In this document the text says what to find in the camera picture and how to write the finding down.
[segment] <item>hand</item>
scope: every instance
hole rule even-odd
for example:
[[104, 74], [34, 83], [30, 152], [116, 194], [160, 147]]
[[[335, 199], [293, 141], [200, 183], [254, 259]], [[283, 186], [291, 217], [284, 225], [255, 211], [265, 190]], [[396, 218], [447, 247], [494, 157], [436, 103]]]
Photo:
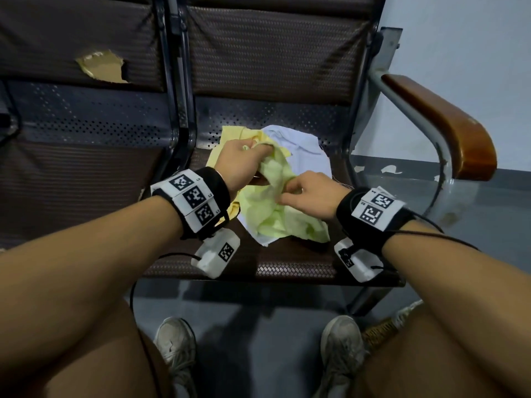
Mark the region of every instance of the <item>hand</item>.
[[[253, 179], [260, 162], [273, 153], [273, 147], [260, 144], [252, 148], [256, 142], [248, 140], [230, 140], [225, 143], [214, 169], [222, 175], [230, 199], [236, 198], [236, 193], [248, 185]], [[251, 149], [244, 150], [244, 145]]]
[[277, 203], [288, 205], [309, 216], [332, 219], [341, 200], [350, 193], [324, 173], [307, 171], [289, 180]]

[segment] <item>person's left hand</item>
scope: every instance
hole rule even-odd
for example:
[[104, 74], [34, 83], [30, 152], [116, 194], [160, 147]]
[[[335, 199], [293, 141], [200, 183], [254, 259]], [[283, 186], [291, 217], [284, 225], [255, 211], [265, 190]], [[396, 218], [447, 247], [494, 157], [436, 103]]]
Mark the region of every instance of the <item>person's left hand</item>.
[[[256, 142], [252, 139], [230, 140], [225, 143], [214, 169], [222, 175], [230, 199], [236, 198], [236, 193], [248, 185], [258, 170], [260, 162], [273, 153], [273, 147], [260, 144], [252, 148]], [[244, 150], [244, 145], [251, 149]]]

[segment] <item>shoe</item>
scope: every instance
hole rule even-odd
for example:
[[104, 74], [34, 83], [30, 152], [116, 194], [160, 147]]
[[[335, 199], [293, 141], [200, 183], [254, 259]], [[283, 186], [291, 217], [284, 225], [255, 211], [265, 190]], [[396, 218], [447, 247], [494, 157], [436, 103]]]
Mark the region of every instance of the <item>shoe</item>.
[[422, 300], [417, 300], [409, 306], [398, 310], [392, 317], [386, 318], [378, 324], [367, 328], [363, 332], [363, 340], [370, 351], [377, 350], [385, 342], [398, 334], [398, 331], [404, 327], [409, 314], [415, 307], [420, 306], [422, 303], [424, 303]]
[[332, 387], [352, 381], [365, 355], [362, 334], [351, 317], [330, 321], [321, 336], [324, 373], [314, 398], [325, 398]]
[[153, 342], [174, 381], [186, 388], [190, 398], [196, 398], [191, 373], [196, 363], [196, 336], [190, 325], [182, 318], [169, 317], [160, 325]]

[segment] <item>person's left arm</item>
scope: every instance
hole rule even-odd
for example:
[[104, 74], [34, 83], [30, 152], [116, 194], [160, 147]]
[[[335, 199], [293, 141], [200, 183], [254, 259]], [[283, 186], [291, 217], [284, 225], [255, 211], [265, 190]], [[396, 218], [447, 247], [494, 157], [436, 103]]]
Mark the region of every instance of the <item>person's left arm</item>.
[[[229, 141], [215, 167], [232, 199], [272, 152], [244, 145], [252, 141]], [[182, 233], [175, 209], [155, 196], [0, 254], [0, 387], [79, 341]]]

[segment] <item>wrist strap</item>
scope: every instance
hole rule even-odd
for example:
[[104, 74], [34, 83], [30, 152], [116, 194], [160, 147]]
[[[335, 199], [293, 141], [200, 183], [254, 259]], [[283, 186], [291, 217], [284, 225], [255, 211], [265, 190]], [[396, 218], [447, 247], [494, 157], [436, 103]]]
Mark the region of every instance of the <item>wrist strap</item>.
[[394, 234], [390, 231], [399, 230], [415, 219], [404, 205], [381, 187], [362, 187], [347, 194], [335, 215], [352, 240], [349, 252], [354, 254], [363, 249], [381, 257], [383, 245]]
[[[221, 175], [212, 167], [173, 174], [151, 186], [151, 195], [167, 200], [181, 217], [182, 240], [211, 237], [229, 222], [230, 194]], [[225, 218], [219, 226], [216, 223]]]

